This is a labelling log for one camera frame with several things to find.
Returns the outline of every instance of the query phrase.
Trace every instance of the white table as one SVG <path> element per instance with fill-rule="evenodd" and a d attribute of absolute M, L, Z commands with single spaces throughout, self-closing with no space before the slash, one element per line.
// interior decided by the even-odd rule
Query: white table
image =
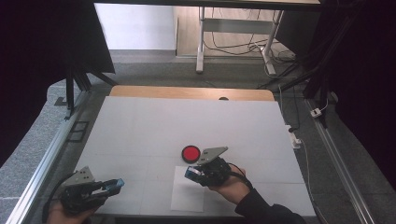
<path fill-rule="evenodd" d="M 277 102 L 108 96 L 76 169 L 88 165 L 96 181 L 125 181 L 99 214 L 238 216 L 208 189 L 203 212 L 171 210 L 176 166 L 188 166 L 180 157 L 187 145 L 228 147 L 221 157 L 247 169 L 269 204 L 315 215 Z"/>

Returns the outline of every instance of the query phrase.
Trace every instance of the sleeve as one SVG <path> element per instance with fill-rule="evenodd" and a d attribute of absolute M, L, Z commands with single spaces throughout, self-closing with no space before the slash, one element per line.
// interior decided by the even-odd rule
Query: sleeve
<path fill-rule="evenodd" d="M 235 212 L 244 216 L 248 223 L 305 224 L 301 216 L 292 213 L 287 207 L 280 204 L 270 206 L 255 189 L 242 199 Z"/>

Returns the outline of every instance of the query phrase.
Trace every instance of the red puck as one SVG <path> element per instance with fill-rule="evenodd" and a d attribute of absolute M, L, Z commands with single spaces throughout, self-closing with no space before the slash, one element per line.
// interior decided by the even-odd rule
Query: red puck
<path fill-rule="evenodd" d="M 201 151 L 195 146 L 186 146 L 181 151 L 181 158 L 183 158 L 183 161 L 186 163 L 195 163 L 199 160 L 200 156 Z"/>

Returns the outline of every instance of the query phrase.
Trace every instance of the black curtain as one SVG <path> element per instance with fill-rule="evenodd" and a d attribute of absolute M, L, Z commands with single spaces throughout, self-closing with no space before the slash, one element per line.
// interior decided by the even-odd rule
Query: black curtain
<path fill-rule="evenodd" d="M 336 112 L 370 153 L 396 189 L 396 150 L 392 130 L 396 97 L 396 5 L 365 1 L 356 20 L 332 56 L 329 89 L 338 96 Z M 329 17 L 319 26 L 328 24 Z M 323 35 L 317 33 L 315 42 Z"/>
<path fill-rule="evenodd" d="M 2 1 L 0 36 L 3 165 L 41 112 L 48 87 L 64 79 L 71 66 L 84 63 L 109 73 L 114 66 L 88 0 Z"/>

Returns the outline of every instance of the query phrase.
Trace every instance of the human hand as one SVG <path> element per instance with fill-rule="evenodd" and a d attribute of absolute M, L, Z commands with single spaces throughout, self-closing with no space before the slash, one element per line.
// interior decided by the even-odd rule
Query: human hand
<path fill-rule="evenodd" d="M 60 202 L 55 203 L 49 210 L 48 224 L 81 224 L 85 219 L 93 215 L 97 208 L 82 212 L 78 215 L 72 216 L 66 214 L 64 207 Z"/>
<path fill-rule="evenodd" d="M 240 175 L 245 175 L 244 169 L 239 170 L 234 165 L 231 165 L 231 171 Z M 239 202 L 250 193 L 248 186 L 238 177 L 230 175 L 227 181 L 221 186 L 211 186 L 209 189 L 221 194 L 227 201 L 239 204 Z"/>

